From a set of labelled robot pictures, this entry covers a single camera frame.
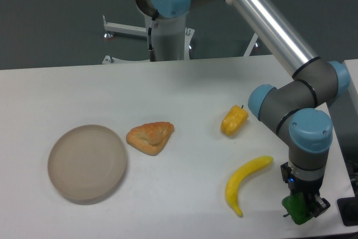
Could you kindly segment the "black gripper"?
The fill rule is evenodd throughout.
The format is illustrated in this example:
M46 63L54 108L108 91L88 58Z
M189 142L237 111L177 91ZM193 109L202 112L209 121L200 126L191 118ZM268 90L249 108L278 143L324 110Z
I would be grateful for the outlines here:
M324 167L317 170L303 170L289 161L282 164L280 170L283 182L290 189L286 200L298 200L298 192L307 195L308 217L317 218L330 208L330 203L319 196L324 178Z

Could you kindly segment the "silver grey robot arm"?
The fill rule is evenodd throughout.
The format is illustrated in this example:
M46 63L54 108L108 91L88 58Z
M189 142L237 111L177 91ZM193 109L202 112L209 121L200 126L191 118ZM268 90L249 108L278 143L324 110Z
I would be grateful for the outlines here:
M210 1L136 0L147 17L149 59L183 60L186 15ZM269 0L224 1L237 9L293 79L282 88L257 87L249 97L248 108L289 147L289 159L281 166L281 174L290 194L282 205L295 223L302 224L330 206L319 190L333 124L318 106L346 91L350 74L341 63L321 60Z

